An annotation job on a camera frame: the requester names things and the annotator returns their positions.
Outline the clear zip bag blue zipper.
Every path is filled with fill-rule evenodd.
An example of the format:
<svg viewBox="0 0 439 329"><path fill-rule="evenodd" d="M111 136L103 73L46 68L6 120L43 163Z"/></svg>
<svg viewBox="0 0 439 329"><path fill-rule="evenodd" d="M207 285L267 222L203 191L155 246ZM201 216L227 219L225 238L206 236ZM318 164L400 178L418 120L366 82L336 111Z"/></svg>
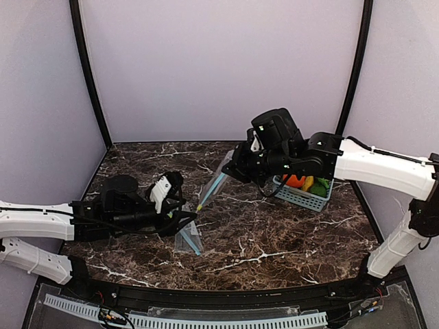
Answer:
<svg viewBox="0 0 439 329"><path fill-rule="evenodd" d="M222 191L227 183L229 176L222 171L224 165L232 160L234 150L230 150L224 156L223 160L220 162L218 168L216 169L213 177L209 182L203 187L200 194L197 212L200 212L203 208L208 206Z"/></svg>

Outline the orange toy fruit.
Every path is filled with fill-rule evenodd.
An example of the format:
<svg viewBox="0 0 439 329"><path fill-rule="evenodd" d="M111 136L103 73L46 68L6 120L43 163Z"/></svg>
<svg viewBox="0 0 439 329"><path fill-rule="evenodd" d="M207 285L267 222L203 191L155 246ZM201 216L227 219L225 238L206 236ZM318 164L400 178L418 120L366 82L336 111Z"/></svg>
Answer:
<svg viewBox="0 0 439 329"><path fill-rule="evenodd" d="M301 188L305 184L306 177L302 176L297 178L295 175L291 175L286 181L286 185L293 188Z"/></svg>

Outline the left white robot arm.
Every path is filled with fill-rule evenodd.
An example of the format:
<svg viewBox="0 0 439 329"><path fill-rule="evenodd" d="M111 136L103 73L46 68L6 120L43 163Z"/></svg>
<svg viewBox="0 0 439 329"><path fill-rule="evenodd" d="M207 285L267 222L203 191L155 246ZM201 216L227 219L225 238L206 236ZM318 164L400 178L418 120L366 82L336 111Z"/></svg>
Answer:
<svg viewBox="0 0 439 329"><path fill-rule="evenodd" d="M134 177L116 175L106 179L89 202L50 206L1 202L1 262L61 285L86 281L83 259L53 254L22 239L92 242L129 234L174 236L197 217L183 209L187 201L182 185L181 174L170 171L141 196Z"/></svg>

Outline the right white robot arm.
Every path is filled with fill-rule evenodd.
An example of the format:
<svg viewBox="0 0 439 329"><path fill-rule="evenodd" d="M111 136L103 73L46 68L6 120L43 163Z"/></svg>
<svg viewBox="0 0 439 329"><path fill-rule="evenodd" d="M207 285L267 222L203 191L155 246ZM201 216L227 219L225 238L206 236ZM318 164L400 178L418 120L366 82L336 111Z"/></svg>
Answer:
<svg viewBox="0 0 439 329"><path fill-rule="evenodd" d="M438 235L438 155L405 156L367 146L349 136L318 132L302 137L289 111L273 109L254 118L222 172L263 187L272 176L353 180L412 196L408 211L369 256L359 277L378 280L422 242Z"/></svg>

